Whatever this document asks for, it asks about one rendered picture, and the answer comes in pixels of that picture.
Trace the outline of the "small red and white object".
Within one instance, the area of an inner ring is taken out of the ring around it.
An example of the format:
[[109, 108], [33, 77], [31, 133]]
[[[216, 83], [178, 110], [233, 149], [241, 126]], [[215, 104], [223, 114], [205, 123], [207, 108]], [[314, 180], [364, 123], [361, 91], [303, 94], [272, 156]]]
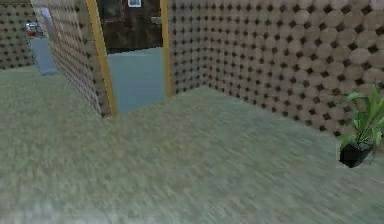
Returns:
[[25, 27], [28, 36], [37, 36], [40, 33], [37, 23], [26, 23]]

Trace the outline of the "green house plant black pot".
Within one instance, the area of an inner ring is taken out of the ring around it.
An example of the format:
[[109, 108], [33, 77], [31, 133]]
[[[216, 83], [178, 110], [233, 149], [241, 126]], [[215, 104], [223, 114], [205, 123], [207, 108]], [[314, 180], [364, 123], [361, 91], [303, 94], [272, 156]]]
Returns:
[[354, 106], [349, 119], [354, 132], [341, 137], [339, 161], [348, 168], [355, 168], [369, 154], [375, 155], [384, 140], [384, 96], [380, 88], [374, 87], [368, 95], [352, 92], [346, 100]]

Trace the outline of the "yellow door frame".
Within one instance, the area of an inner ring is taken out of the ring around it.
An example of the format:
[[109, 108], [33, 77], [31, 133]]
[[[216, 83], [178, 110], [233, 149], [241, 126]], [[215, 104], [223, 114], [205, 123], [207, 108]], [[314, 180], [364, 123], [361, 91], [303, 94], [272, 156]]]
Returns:
[[167, 0], [86, 0], [110, 116], [170, 95]]

